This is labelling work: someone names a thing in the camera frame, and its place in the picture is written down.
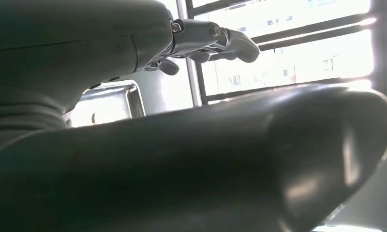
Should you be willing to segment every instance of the window frame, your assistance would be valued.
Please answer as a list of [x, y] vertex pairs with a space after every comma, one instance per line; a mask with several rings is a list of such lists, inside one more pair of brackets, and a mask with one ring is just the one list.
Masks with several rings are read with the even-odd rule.
[[[193, 0], [186, 0], [187, 15], [188, 18], [194, 19], [197, 15], [206, 14], [216, 10], [224, 9], [239, 3], [245, 3], [251, 0], [219, 0], [216, 2], [208, 3], [199, 7], [193, 7]], [[370, 25], [358, 25], [361, 21], [368, 18], [376, 18], [376, 22]], [[341, 26], [352, 25], [345, 28], [333, 29]], [[385, 94], [387, 96], [387, 0], [371, 0], [370, 10], [364, 14], [354, 14], [341, 18], [332, 19], [325, 22], [314, 23], [299, 28], [288, 29], [279, 31], [272, 34], [261, 35], [252, 37], [252, 40], [257, 44], [264, 43], [258, 46], [261, 51], [266, 51], [275, 48], [287, 47], [297, 44], [308, 43], [312, 41], [328, 39], [336, 36], [343, 36], [351, 33], [356, 33], [364, 29], [370, 29], [372, 31], [372, 49], [374, 57], [374, 70], [371, 74], [364, 77], [357, 78], [332, 78], [307, 83], [346, 83], [356, 80], [367, 79], [372, 82], [372, 88]], [[301, 34], [312, 33], [299, 38], [292, 38], [289, 40], [272, 42], [275, 40], [298, 36]], [[206, 95], [204, 76], [202, 72], [202, 65], [195, 63], [196, 74], [198, 78], [199, 93], [202, 104], [207, 104], [210, 101], [220, 101], [227, 98], [234, 98], [244, 94], [266, 91], [278, 87], [263, 87], [257, 89], [250, 89], [244, 91], [235, 91], [223, 94]]]

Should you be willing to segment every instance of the robotic hand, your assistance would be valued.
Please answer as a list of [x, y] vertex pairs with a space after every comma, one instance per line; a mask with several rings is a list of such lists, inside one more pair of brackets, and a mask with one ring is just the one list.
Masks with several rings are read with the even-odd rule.
[[144, 70], [161, 70], [168, 75], [179, 71], [177, 64], [167, 59], [186, 58], [205, 63], [209, 59], [241, 59], [254, 62], [259, 56], [259, 48], [245, 34], [221, 28], [212, 22], [201, 22], [192, 19], [177, 19], [172, 25], [173, 42], [161, 54], [155, 56]]

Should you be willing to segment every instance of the window bar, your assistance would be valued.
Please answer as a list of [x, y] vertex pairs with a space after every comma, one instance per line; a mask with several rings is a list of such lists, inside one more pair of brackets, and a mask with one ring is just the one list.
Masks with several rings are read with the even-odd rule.
[[252, 40], [255, 43], [259, 44], [259, 43], [264, 43], [264, 42], [282, 39], [286, 37], [307, 34], [315, 31], [327, 30], [327, 29], [337, 28], [337, 27], [341, 27], [349, 24], [354, 24], [370, 17], [371, 16], [369, 14], [358, 14], [358, 15], [354, 14], [354, 15], [350, 15], [342, 18], [332, 19], [325, 22], [306, 25], [299, 28], [294, 28], [294, 29], [279, 31], [272, 34], [253, 37]]
[[204, 96], [202, 98], [202, 102], [205, 104], [207, 102], [212, 101], [220, 101], [227, 98], [236, 98], [245, 94], [250, 93], [256, 93], [260, 91], [268, 91], [273, 89], [278, 89], [282, 87], [291, 87], [291, 86], [297, 86], [297, 85], [305, 85], [305, 84], [343, 84], [343, 83], [349, 83], [354, 81], [360, 81], [360, 80], [370, 80], [370, 76], [362, 76], [362, 77], [353, 77], [353, 78], [331, 78], [331, 79], [324, 79], [324, 80], [318, 80], [318, 81], [310, 81], [310, 82], [303, 82], [303, 83], [294, 83], [294, 84], [288, 84], [283, 86], [273, 86], [273, 87], [263, 87], [263, 88], [256, 88], [256, 89], [249, 89], [249, 90], [241, 90], [241, 91], [235, 91], [235, 92], [229, 92], [229, 93], [220, 93], [215, 95], [209, 95]]
[[201, 100], [202, 100], [202, 103], [206, 103], [208, 101], [205, 100], [207, 95], [206, 95], [204, 73], [202, 71], [202, 65], [198, 62], [195, 62], [195, 66], [196, 66], [196, 73], [198, 76], [198, 86], [199, 86], [199, 92], [201, 94]]
[[377, 21], [372, 27], [374, 70], [373, 89], [387, 96], [387, 1], [373, 0], [372, 12]]
[[294, 38], [290, 40], [284, 40], [284, 41], [279, 41], [275, 43], [268, 43], [268, 44], [263, 44], [258, 46], [261, 51], [267, 51], [275, 48], [281, 48], [281, 47], [288, 47], [288, 46], [293, 46], [297, 44], [303, 44], [303, 43], [308, 43], [308, 42], [313, 42], [317, 40], [324, 40], [328, 38], [333, 38], [337, 36], [342, 36], [342, 35], [347, 35], [347, 34], [352, 34], [356, 33], [359, 31], [362, 31], [364, 29], [371, 28], [371, 25], [367, 26], [362, 26], [362, 25], [356, 25], [356, 26], [351, 26], [348, 28], [341, 28], [341, 29], [336, 29], [336, 30], [331, 30], [331, 31], [325, 31], [321, 32], [318, 34], [313, 34], [313, 35], [307, 35], [299, 38]]
[[194, 7], [194, 3], [192, 2], [193, 0], [185, 0], [186, 3], [186, 12], [188, 14], [188, 18], [193, 19], [194, 15], [192, 14], [191, 9]]

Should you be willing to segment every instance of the window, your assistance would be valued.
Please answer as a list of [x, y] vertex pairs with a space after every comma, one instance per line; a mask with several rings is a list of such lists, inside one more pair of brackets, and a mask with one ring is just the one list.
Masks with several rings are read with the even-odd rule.
[[[372, 70], [369, 30], [263, 51], [258, 60], [250, 64], [240, 60], [202, 64], [207, 95], [336, 77], [359, 77]], [[229, 77], [238, 72], [240, 85], [232, 87], [228, 84]]]
[[194, 18], [212, 21], [230, 29], [245, 26], [246, 34], [255, 37], [366, 13], [370, 8], [370, 0], [252, 0], [236, 6]]
[[371, 86], [387, 96], [387, 1], [209, 1], [187, 9], [189, 17], [242, 31], [261, 54], [250, 64], [196, 64], [202, 103], [306, 82]]

